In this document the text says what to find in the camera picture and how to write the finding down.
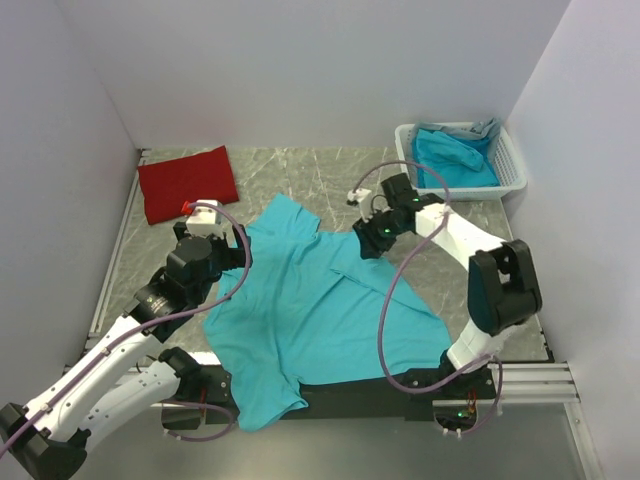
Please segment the light blue t-shirt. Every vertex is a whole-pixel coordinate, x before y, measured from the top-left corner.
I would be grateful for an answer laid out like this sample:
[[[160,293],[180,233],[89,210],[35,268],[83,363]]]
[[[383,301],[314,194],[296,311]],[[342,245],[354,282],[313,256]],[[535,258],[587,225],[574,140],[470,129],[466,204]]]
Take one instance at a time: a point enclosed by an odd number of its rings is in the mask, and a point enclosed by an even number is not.
[[[204,321],[244,431],[306,408],[302,385],[435,368],[450,347],[444,322],[389,261],[362,259],[354,233],[319,224],[275,196],[248,227],[250,270],[223,274],[223,302]]]

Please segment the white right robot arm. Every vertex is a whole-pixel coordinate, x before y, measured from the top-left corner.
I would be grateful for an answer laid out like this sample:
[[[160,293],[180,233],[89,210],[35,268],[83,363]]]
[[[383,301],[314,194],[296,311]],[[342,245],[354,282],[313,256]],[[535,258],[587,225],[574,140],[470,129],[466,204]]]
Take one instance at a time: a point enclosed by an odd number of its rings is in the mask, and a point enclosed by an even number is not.
[[[444,395],[460,399],[474,386],[472,372],[494,360],[515,329],[537,314],[542,296],[530,248],[522,240],[504,240],[465,220],[434,194],[421,195],[407,175],[382,183],[387,206],[377,210],[374,195],[356,187],[347,202],[360,217],[353,230],[364,259],[388,252],[398,236],[413,233],[434,242],[467,272],[469,320],[443,352],[438,369]]]

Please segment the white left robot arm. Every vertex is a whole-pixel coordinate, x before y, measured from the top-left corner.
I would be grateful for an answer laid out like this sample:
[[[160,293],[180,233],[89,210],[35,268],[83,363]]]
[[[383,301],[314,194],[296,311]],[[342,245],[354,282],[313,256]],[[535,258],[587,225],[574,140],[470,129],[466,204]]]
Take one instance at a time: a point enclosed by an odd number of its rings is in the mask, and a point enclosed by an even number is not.
[[[235,246],[213,225],[179,222],[174,233],[177,244],[165,264],[134,294],[104,337],[42,394],[2,408],[1,451],[32,478],[72,478],[102,440],[156,403],[215,410],[234,423],[224,407],[230,398],[229,375],[201,365],[179,347],[163,349],[150,366],[123,378],[205,310],[206,297],[224,272],[251,266],[250,240],[242,225],[234,228]]]

